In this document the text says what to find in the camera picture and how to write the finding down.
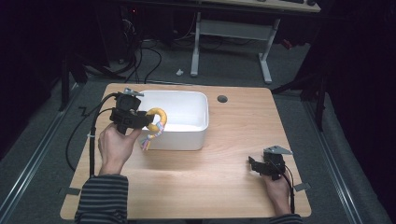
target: human hand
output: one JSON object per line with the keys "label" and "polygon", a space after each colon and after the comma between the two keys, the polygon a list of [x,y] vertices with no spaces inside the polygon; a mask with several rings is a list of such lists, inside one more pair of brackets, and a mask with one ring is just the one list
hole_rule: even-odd
{"label": "human hand", "polygon": [[[289,179],[289,174],[286,172],[285,176]],[[270,175],[262,175],[267,194],[274,205],[276,216],[283,216],[291,214],[289,205],[290,187],[285,177],[281,176],[278,180],[272,180]]]}
{"label": "human hand", "polygon": [[134,142],[141,129],[134,129],[129,135],[117,131],[117,125],[110,123],[99,135],[99,150],[102,168],[99,175],[119,175],[134,149]]}

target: person's left hand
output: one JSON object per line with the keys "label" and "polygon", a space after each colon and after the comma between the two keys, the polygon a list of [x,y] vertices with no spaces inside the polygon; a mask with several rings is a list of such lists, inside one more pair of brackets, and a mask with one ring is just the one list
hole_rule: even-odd
{"label": "person's left hand", "polygon": [[110,123],[99,136],[99,150],[102,155],[102,168],[99,175],[119,175],[123,165],[130,158],[134,142],[141,129],[134,129],[129,135],[117,131],[117,125]]}

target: yellow ring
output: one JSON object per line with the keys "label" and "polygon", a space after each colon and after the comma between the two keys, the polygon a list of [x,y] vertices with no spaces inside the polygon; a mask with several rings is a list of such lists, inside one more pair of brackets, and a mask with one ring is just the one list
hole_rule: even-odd
{"label": "yellow ring", "polygon": [[[167,121],[166,113],[161,108],[155,107],[148,111],[146,115],[159,115],[160,116],[160,123],[164,126]],[[150,123],[148,129],[152,132],[159,132],[160,129],[153,123]]]}

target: black and white striped sleeve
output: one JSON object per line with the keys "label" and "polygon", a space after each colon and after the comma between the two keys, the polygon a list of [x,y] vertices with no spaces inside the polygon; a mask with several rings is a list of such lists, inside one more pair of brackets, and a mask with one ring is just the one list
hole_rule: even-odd
{"label": "black and white striped sleeve", "polygon": [[298,214],[289,214],[281,217],[270,218],[270,224],[303,224],[303,220]]}
{"label": "black and white striped sleeve", "polygon": [[127,223],[128,178],[99,175],[82,187],[76,223]]}

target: white plastic container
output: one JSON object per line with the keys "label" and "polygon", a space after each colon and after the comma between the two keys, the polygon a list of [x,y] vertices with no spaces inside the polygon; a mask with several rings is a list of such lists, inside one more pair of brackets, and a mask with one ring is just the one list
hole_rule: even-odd
{"label": "white plastic container", "polygon": [[[198,91],[141,91],[139,110],[163,109],[167,123],[163,134],[151,140],[149,149],[197,150],[204,145],[209,125],[209,110],[206,96]],[[160,120],[155,116],[153,124]],[[153,134],[143,129],[139,141]]]}

